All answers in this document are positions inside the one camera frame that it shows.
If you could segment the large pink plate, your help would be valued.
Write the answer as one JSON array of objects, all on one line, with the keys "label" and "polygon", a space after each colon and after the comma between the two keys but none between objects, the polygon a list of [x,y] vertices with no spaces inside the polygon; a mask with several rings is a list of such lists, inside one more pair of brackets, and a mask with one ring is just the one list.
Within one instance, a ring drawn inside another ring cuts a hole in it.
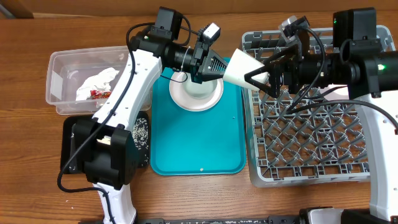
[{"label": "large pink plate", "polygon": [[174,72],[171,79],[173,81],[169,84],[169,91],[173,101],[181,108],[188,111],[205,111],[214,107],[221,99],[224,90],[222,79],[217,79],[217,86],[215,91],[206,98],[193,98],[183,89],[183,83],[190,77],[184,72]]}]

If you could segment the white rice pile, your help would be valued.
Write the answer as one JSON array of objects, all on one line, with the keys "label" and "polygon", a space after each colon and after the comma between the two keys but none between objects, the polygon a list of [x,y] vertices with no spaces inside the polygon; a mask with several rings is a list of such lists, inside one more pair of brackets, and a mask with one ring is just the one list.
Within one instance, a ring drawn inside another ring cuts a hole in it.
[{"label": "white rice pile", "polygon": [[146,167],[149,163],[149,123],[147,119],[136,119],[132,136],[139,153],[138,167]]}]

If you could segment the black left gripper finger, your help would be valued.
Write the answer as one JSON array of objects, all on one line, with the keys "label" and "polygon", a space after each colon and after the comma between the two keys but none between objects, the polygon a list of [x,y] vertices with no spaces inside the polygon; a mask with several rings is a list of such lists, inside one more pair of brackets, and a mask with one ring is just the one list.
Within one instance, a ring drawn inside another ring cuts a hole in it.
[{"label": "black left gripper finger", "polygon": [[195,75],[195,83],[203,83],[222,78],[224,72],[198,72]]},{"label": "black left gripper finger", "polygon": [[211,72],[224,73],[227,69],[228,62],[222,58],[218,53],[214,50],[209,51],[207,60],[206,60],[206,68]]}]

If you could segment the cream cup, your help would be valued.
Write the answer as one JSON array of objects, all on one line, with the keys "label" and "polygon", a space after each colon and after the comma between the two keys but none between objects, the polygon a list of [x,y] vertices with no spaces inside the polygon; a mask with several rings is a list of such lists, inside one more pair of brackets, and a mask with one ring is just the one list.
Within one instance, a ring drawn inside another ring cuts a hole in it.
[{"label": "cream cup", "polygon": [[263,64],[251,55],[236,49],[232,55],[222,79],[225,82],[235,84],[237,86],[259,91],[259,88],[246,82],[245,74],[261,68]]}]

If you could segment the small pink bowl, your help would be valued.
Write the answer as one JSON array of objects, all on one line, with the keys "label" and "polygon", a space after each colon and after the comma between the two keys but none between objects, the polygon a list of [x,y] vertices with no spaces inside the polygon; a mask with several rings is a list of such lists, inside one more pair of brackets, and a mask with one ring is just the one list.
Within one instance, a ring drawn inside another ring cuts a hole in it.
[{"label": "small pink bowl", "polygon": [[324,99],[328,101],[349,99],[348,87],[346,85],[329,85],[326,88],[322,89],[321,92],[324,93],[325,91],[330,90],[334,87],[338,87],[338,89],[324,96]]}]

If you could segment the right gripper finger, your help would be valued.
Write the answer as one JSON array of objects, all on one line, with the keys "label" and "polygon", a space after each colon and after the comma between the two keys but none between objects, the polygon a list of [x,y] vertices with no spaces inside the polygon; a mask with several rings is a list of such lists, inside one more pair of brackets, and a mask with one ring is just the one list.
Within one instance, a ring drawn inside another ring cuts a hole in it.
[{"label": "right gripper finger", "polygon": [[263,61],[263,64],[268,65],[274,62],[280,62],[280,63],[285,62],[286,60],[290,59],[292,56],[294,56],[297,53],[297,49],[298,49],[297,45],[288,47],[265,59]]},{"label": "right gripper finger", "polygon": [[[257,81],[255,76],[264,74],[265,81]],[[244,80],[257,87],[267,95],[277,98],[280,95],[280,66],[276,64],[263,65],[244,75]]]}]

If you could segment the white napkin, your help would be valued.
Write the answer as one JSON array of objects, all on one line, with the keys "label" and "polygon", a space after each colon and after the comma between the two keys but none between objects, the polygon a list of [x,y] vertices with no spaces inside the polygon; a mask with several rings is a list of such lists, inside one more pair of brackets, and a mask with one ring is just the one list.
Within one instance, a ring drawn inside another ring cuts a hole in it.
[{"label": "white napkin", "polygon": [[109,67],[99,72],[99,74],[87,78],[83,82],[82,86],[77,89],[76,100],[92,100],[90,99],[91,90],[111,91],[110,83],[117,77],[118,74],[119,70]]}]

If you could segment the red snack wrapper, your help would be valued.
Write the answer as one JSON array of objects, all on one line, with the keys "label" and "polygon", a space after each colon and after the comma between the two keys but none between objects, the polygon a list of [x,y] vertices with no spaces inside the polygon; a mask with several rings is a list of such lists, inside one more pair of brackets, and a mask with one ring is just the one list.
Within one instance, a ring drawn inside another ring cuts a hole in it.
[{"label": "red snack wrapper", "polygon": [[111,95],[111,91],[102,91],[102,90],[91,90],[90,91],[90,99],[107,99]]}]

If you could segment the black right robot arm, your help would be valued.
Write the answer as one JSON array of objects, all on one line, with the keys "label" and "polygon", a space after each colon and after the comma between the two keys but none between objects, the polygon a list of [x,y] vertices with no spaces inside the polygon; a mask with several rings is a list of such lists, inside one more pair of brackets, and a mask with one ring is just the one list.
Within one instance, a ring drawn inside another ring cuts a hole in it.
[{"label": "black right robot arm", "polygon": [[384,51],[372,7],[333,15],[333,41],[338,52],[310,50],[317,34],[305,17],[290,17],[279,26],[286,48],[263,61],[236,50],[229,62],[209,54],[196,82],[222,79],[278,97],[282,85],[303,98],[313,87],[345,85],[347,104],[362,124],[371,176],[369,208],[306,208],[296,223],[397,222],[397,52]]}]

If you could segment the grey bowl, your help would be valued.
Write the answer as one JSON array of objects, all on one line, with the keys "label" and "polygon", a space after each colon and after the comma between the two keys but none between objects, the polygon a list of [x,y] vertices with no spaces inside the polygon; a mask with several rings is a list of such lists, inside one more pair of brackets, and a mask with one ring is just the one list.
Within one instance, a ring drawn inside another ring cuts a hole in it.
[{"label": "grey bowl", "polygon": [[192,82],[191,79],[188,79],[183,83],[183,89],[186,91],[186,93],[191,97],[198,99],[209,97],[215,91],[216,86],[216,80],[195,83]]}]

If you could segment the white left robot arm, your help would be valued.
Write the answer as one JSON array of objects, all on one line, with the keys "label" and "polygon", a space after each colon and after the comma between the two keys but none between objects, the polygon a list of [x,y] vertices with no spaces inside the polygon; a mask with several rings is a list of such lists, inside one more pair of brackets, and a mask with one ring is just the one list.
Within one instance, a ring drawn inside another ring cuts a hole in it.
[{"label": "white left robot arm", "polygon": [[90,120],[74,128],[76,151],[71,156],[78,170],[101,196],[104,223],[134,223],[136,211],[129,184],[135,170],[148,163],[133,139],[134,123],[149,90],[165,68],[185,72],[194,83],[216,80],[227,63],[211,50],[221,29],[211,23],[197,32],[189,49],[176,40],[187,18],[174,9],[160,7],[155,22],[142,23],[142,31],[126,36],[126,66],[105,104]]}]

